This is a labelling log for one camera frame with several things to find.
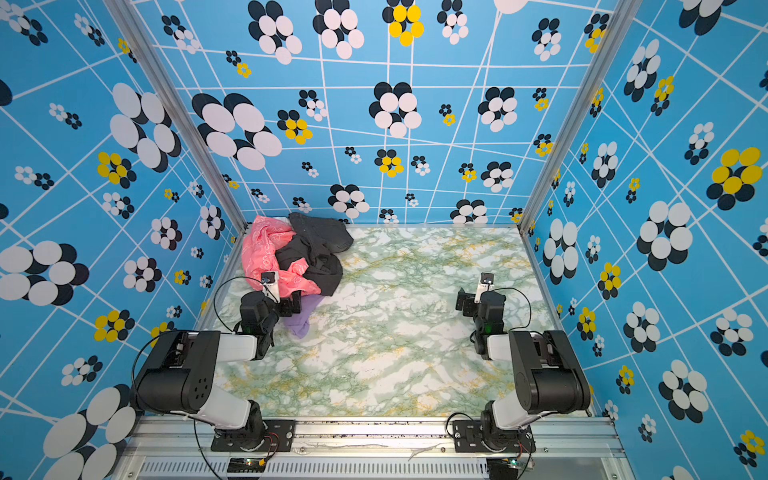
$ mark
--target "purple cloth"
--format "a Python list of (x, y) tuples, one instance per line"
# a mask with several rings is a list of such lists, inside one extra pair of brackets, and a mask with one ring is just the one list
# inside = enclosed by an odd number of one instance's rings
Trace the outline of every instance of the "purple cloth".
[(310, 315), (322, 300), (322, 295), (302, 295), (301, 313), (283, 317), (283, 325), (287, 326), (293, 335), (304, 338), (310, 331)]

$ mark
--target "black garment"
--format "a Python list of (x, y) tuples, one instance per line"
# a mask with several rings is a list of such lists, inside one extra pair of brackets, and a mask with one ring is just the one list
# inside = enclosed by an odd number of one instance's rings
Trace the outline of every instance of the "black garment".
[(333, 254), (348, 250), (353, 242), (346, 225), (331, 218), (297, 213), (290, 214), (288, 220), (296, 235), (275, 252), (280, 269), (288, 270), (291, 263), (306, 258), (310, 267), (303, 277), (320, 287), (320, 295), (333, 295), (343, 274), (341, 262)]

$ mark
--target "green marble surface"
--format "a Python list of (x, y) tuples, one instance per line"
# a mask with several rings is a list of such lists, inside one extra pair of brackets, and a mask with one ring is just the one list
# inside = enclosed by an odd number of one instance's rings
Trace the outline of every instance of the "green marble surface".
[[(344, 278), (297, 339), (278, 323), (263, 360), (221, 364), (216, 384), (254, 399), (264, 415), (478, 415), (488, 400), (515, 389), (511, 364), (489, 362), (469, 342), (472, 319), (454, 310), (460, 287), (480, 272), (531, 300), (531, 328), (553, 329), (516, 229), (355, 227), (341, 253)], [(233, 326), (242, 295), (234, 280), (220, 315)], [(525, 325), (528, 304), (507, 296), (505, 324)]]

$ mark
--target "blue patterned wall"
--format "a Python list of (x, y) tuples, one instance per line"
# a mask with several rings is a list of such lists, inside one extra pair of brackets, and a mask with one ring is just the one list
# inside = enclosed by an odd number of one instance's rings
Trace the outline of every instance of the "blue patterned wall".
[(617, 2), (133, 3), (247, 218), (511, 223)]
[(645, 0), (528, 231), (638, 478), (768, 478), (767, 24)]
[(0, 20), (0, 478), (101, 478), (131, 410), (88, 406), (194, 326), (237, 232), (100, 2)]

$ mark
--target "pile of clothes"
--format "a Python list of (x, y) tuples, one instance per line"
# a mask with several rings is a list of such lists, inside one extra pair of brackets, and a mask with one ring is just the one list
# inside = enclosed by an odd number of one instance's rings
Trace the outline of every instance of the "pile of clothes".
[[(310, 330), (311, 312), (336, 291), (343, 269), (334, 253), (348, 250), (353, 243), (346, 225), (330, 218), (290, 214), (290, 225), (281, 220), (257, 216), (243, 243), (245, 276), (261, 278), (264, 272), (278, 271), (280, 297), (301, 291), (301, 313), (283, 319), (299, 338)], [(246, 280), (255, 290), (263, 286)]]

